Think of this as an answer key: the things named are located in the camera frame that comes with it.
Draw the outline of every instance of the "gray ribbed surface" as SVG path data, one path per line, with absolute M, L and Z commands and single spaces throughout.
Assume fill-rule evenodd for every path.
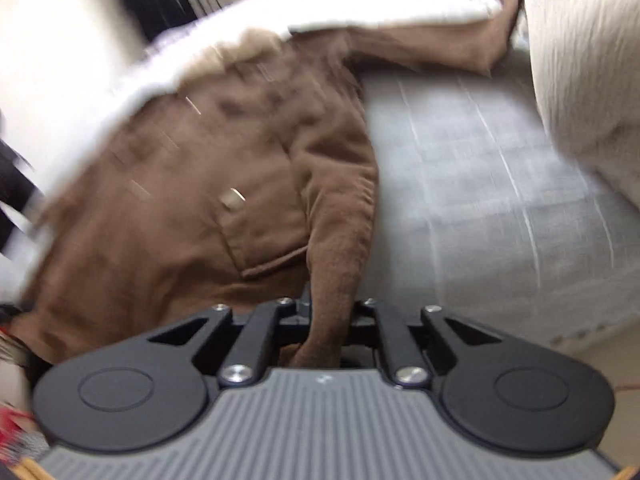
M 274 370 L 221 395 L 208 417 L 166 446 L 128 456 L 57 449 L 56 480 L 608 480 L 595 453 L 556 460 L 498 456 L 451 430 L 429 397 L 375 370 Z

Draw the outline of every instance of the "textured white fabric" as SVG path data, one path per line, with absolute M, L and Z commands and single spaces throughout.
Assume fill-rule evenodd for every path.
M 640 0 L 525 4 L 546 130 L 640 206 Z

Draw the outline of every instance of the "metal screw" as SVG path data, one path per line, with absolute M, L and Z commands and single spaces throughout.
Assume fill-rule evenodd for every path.
M 420 384 L 428 377 L 427 370 L 417 366 L 405 366 L 396 372 L 396 381 L 401 384 Z
M 222 370 L 220 376 L 229 383 L 245 383 L 254 376 L 254 371 L 247 365 L 231 365 Z

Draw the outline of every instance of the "gray bed sheet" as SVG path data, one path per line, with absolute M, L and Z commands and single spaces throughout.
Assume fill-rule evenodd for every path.
M 440 304 L 540 344 L 640 315 L 640 212 L 563 160 L 526 50 L 485 78 L 362 74 L 380 167 L 360 294 Z

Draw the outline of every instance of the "mattress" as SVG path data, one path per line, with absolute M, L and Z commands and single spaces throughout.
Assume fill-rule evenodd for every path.
M 244 0 L 162 35 L 40 182 L 54 194 L 118 123 L 175 89 L 204 46 L 248 27 L 464 22 L 497 0 Z M 640 313 L 640 214 L 596 176 L 561 160 L 536 112 L 526 51 L 493 79 L 457 71 L 362 74 L 380 166 L 380 208 L 361 295 L 408 316 L 442 304 L 549 344 Z M 22 238 L 19 294 L 47 247 Z
M 563 160 L 527 50 L 492 78 L 362 75 L 380 206 L 361 295 L 440 304 L 571 351 L 640 314 L 640 213 Z

